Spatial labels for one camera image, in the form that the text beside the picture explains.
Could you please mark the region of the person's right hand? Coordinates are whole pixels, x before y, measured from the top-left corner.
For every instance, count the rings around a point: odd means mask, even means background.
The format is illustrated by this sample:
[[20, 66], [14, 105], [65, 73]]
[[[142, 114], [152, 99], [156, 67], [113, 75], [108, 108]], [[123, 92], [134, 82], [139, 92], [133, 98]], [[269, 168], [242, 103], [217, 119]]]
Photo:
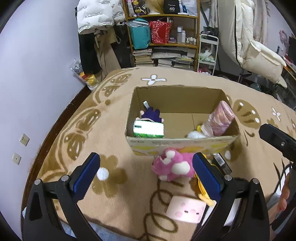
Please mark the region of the person's right hand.
[[290, 182], [290, 175], [287, 175], [285, 179], [285, 184], [282, 188], [282, 192], [278, 201], [277, 213], [284, 211], [287, 207], [287, 200], [290, 196], [289, 182]]

